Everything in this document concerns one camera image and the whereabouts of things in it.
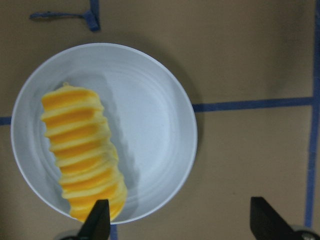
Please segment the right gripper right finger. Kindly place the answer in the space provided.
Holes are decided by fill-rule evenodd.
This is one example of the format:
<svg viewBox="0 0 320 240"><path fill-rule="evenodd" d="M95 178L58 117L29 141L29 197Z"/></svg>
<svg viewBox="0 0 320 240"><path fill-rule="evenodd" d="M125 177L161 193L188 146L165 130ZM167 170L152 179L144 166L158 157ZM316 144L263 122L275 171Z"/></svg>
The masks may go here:
<svg viewBox="0 0 320 240"><path fill-rule="evenodd" d="M318 240L320 235L306 227L294 228L261 196L250 199L250 230L257 240Z"/></svg>

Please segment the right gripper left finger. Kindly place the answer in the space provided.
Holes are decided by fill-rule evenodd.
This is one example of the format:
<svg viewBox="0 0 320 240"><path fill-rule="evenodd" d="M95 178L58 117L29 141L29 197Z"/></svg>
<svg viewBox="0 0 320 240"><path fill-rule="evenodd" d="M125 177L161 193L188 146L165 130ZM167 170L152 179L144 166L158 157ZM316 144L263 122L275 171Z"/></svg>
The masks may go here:
<svg viewBox="0 0 320 240"><path fill-rule="evenodd" d="M109 240L111 219L108 199L97 200L76 234L56 238L57 240Z"/></svg>

